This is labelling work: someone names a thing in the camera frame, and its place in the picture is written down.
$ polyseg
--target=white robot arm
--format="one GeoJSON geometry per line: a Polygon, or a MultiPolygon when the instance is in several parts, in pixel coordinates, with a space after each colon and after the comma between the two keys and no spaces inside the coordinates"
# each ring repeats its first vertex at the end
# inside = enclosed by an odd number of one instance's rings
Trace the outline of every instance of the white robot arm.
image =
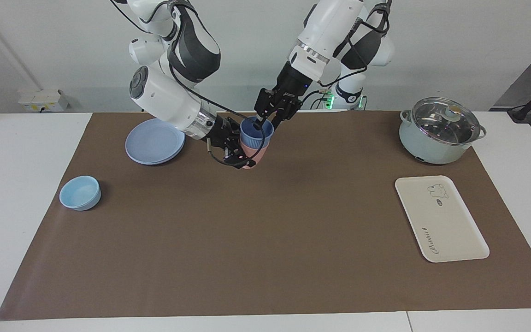
{"type": "Polygon", "coordinates": [[[348,36],[343,49],[335,56],[342,63],[343,80],[333,84],[333,99],[330,108],[355,109],[359,107],[369,65],[385,66],[392,60],[395,46],[386,36],[390,7],[378,4],[373,10],[362,10],[358,27],[348,36]]]}
{"type": "MultiPolygon", "coordinates": [[[[209,100],[193,91],[196,84],[219,68],[221,54],[189,0],[115,2],[128,4],[139,17],[142,29],[154,35],[135,39],[130,45],[131,57],[142,65],[130,82],[133,101],[186,135],[222,148],[223,164],[236,168],[253,166],[252,157],[246,156],[240,147],[239,124],[217,115],[209,100]]],[[[345,53],[341,50],[348,37],[358,33],[357,19],[362,10],[365,10],[363,0],[321,0],[313,7],[278,75],[277,85],[260,92],[255,104],[259,116],[254,123],[256,128],[271,115],[275,115],[274,128],[291,119],[303,104],[299,97],[313,81],[320,80],[331,59],[341,55],[342,62],[346,59],[349,63],[347,59],[354,55],[350,55],[350,50],[345,53]]]]}

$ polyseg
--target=cooking pot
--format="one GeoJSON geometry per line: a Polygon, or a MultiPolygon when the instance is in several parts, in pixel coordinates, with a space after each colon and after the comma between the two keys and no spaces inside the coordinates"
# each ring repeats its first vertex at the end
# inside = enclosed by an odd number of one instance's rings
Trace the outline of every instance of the cooking pot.
{"type": "Polygon", "coordinates": [[[417,160],[444,165],[460,159],[478,139],[487,135],[476,116],[455,101],[422,99],[401,112],[401,143],[417,160]]]}

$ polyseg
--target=bowl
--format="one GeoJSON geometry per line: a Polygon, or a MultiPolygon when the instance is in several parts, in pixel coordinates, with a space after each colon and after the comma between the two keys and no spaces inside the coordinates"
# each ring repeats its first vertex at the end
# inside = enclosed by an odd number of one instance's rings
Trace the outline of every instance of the bowl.
{"type": "Polygon", "coordinates": [[[101,199],[100,184],[90,176],[76,177],[61,189],[59,200],[65,208],[86,211],[96,206],[101,199]]]}

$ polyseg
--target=white tray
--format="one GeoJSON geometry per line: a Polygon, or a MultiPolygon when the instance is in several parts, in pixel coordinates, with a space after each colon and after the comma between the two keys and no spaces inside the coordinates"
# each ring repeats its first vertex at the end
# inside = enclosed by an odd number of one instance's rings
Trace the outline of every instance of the white tray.
{"type": "Polygon", "coordinates": [[[489,246],[451,179],[400,178],[395,187],[428,261],[468,261],[489,256],[489,246]]]}

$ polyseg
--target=blue plate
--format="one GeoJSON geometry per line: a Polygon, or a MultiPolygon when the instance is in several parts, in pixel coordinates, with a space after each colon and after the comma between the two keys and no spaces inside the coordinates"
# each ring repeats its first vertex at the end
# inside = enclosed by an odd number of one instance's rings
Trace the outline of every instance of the blue plate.
{"type": "Polygon", "coordinates": [[[175,158],[185,142],[183,132],[159,119],[139,124],[126,138],[126,153],[143,165],[159,165],[175,158]]]}

